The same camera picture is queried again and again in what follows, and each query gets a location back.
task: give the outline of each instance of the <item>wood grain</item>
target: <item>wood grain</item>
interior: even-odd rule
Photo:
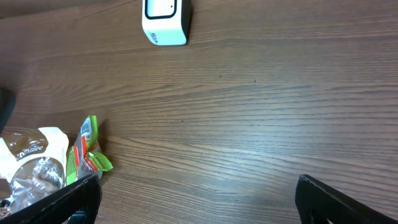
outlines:
[[[105,0],[0,0],[0,19],[46,12],[66,7],[83,6]]]
[[[300,223],[302,173],[398,219],[398,2],[193,5],[182,47],[135,0],[1,20],[5,133],[96,114],[98,223]]]

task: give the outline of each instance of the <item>white device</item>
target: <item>white device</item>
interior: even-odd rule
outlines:
[[[190,0],[143,0],[142,28],[155,45],[184,45],[192,17]]]

